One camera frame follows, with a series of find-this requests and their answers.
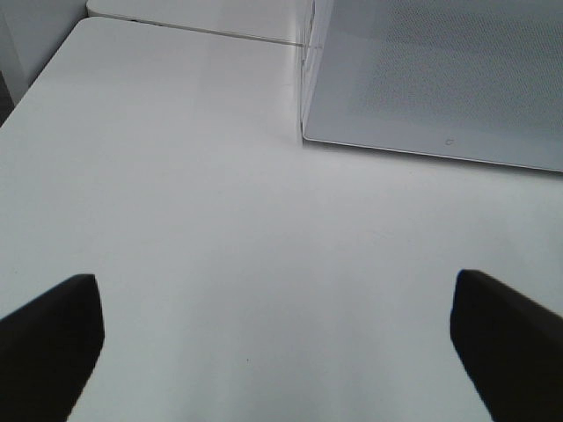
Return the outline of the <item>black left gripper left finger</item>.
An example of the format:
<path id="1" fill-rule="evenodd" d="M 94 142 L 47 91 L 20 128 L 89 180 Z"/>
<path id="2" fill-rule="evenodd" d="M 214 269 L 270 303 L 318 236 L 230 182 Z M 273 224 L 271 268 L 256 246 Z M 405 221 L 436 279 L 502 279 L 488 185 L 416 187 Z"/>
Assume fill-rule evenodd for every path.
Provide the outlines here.
<path id="1" fill-rule="evenodd" d="M 78 274 L 1 319 L 1 420 L 66 421 L 105 341 L 99 287 Z"/>

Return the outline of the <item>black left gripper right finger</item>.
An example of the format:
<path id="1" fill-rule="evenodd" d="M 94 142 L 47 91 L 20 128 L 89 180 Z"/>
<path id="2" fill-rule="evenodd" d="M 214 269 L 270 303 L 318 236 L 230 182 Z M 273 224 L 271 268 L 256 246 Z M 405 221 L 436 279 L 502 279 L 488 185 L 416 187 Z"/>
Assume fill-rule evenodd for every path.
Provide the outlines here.
<path id="1" fill-rule="evenodd" d="M 478 270 L 457 275 L 450 339 L 494 421 L 562 419 L 562 318 Z"/>

